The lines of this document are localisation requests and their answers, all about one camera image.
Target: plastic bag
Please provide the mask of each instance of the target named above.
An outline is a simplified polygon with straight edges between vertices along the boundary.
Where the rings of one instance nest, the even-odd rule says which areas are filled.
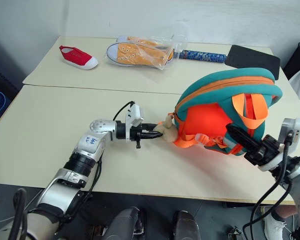
[[[106,56],[110,63],[123,66],[147,66],[160,70],[169,68],[180,53],[176,47],[180,43],[163,37],[119,36],[110,45]]]

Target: backpack strap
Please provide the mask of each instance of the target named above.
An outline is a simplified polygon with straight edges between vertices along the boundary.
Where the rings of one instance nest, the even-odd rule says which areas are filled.
[[[251,99],[254,118],[244,116],[246,104],[244,93],[232,96],[232,104],[244,125],[248,129],[257,129],[268,116],[268,106],[262,94],[253,93],[251,94]]]

